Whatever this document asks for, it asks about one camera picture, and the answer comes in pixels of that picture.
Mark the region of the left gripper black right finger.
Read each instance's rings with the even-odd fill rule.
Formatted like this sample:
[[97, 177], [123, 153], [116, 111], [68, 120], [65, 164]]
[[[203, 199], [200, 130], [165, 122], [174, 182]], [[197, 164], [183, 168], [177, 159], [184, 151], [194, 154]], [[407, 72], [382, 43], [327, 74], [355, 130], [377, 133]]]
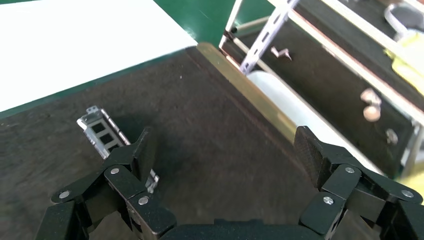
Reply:
[[329, 240], [348, 211], [379, 230], [381, 240], [424, 237], [423, 197], [414, 189], [364, 167], [344, 147], [319, 140], [307, 126], [294, 137], [297, 159], [318, 195], [299, 223]]

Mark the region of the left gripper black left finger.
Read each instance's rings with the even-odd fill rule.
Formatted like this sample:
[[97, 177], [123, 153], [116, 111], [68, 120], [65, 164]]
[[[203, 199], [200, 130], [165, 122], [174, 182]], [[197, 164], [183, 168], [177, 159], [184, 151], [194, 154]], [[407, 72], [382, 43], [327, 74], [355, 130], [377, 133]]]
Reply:
[[156, 150], [151, 127], [135, 143], [115, 148], [97, 171], [51, 197], [36, 238], [87, 240], [105, 217], [118, 212], [139, 239], [160, 239], [176, 226], [176, 217], [146, 187]]

